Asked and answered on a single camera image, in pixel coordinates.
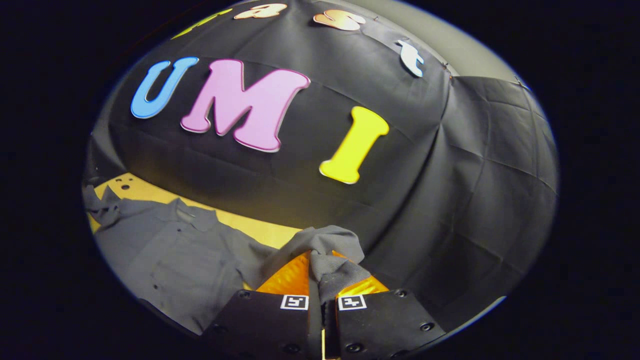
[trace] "gray shirt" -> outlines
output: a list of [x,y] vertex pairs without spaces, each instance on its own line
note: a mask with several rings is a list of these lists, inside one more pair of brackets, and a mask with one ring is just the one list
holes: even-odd
[[222,224],[215,211],[119,199],[84,191],[101,227],[96,242],[124,285],[171,319],[201,334],[244,280],[257,288],[259,266],[276,249]]

